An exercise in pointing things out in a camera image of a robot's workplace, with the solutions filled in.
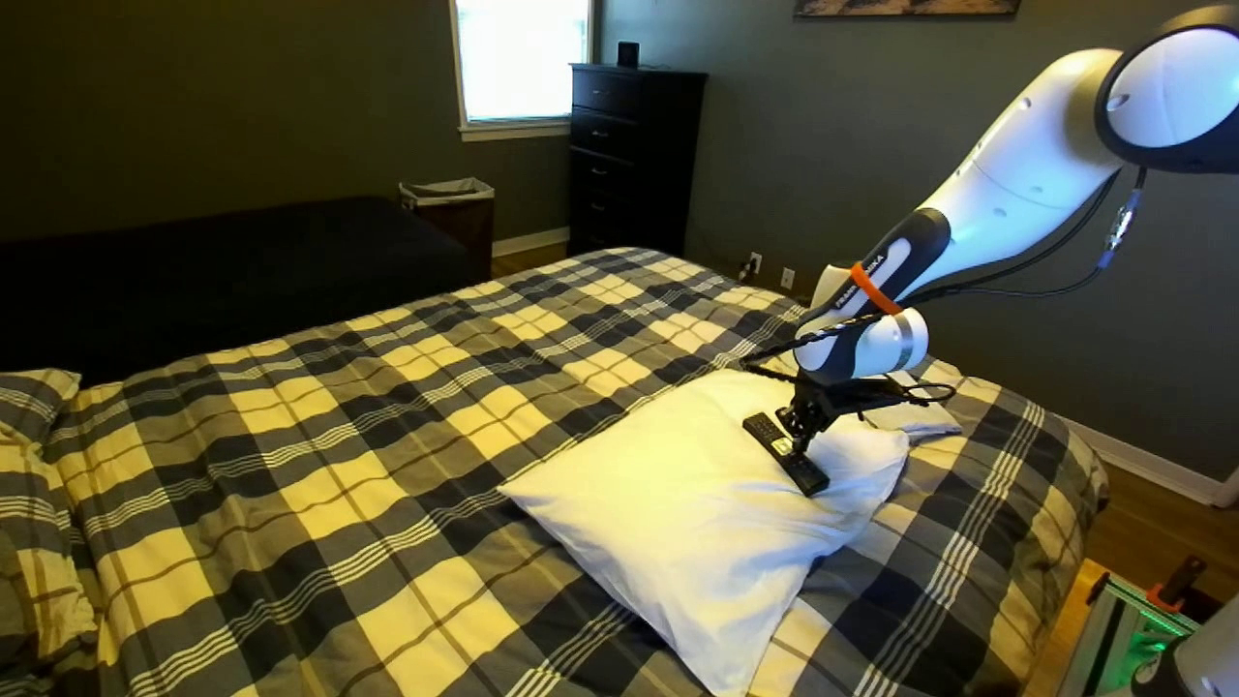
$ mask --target wooden floor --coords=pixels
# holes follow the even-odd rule
[[[495,261],[495,277],[510,277],[535,263],[563,261],[563,250],[539,250]],[[1188,554],[1204,559],[1207,570],[1198,583],[1199,592],[1226,599],[1239,598],[1239,508],[1199,508],[1121,470],[1112,474],[1112,504],[1087,530],[1087,565],[1047,645],[1040,667],[1026,697],[1058,695],[1059,670],[1068,667],[1075,632],[1087,617],[1087,589],[1101,572],[1119,572],[1143,589],[1165,583]]]

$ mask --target robotic arm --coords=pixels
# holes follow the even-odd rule
[[[921,364],[929,327],[912,303],[1003,277],[1097,202],[1121,164],[1143,172],[1239,175],[1239,13],[1213,6],[1170,21],[1151,43],[1075,50],[1037,73],[972,155],[852,272],[826,272],[799,330],[799,393],[779,414],[794,434],[790,477],[840,414],[897,397],[854,393],[862,376]],[[1121,211],[1101,268],[1133,217]],[[1239,695],[1239,599],[1158,670],[1158,695]]]

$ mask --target white pillow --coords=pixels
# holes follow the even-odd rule
[[[787,398],[715,371],[499,487],[711,695],[748,688],[810,565],[867,528],[905,461],[905,434],[840,419],[810,450],[834,483],[800,495],[741,426]]]

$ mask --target bed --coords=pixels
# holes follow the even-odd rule
[[[605,250],[112,384],[2,371],[2,682],[706,695],[502,483],[799,313]],[[876,521],[805,565],[748,695],[1018,695],[1105,470],[1054,412],[954,389],[964,434],[916,443]]]

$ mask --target black couch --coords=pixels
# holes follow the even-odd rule
[[[0,370],[85,384],[471,282],[461,242],[392,197],[0,243]]]

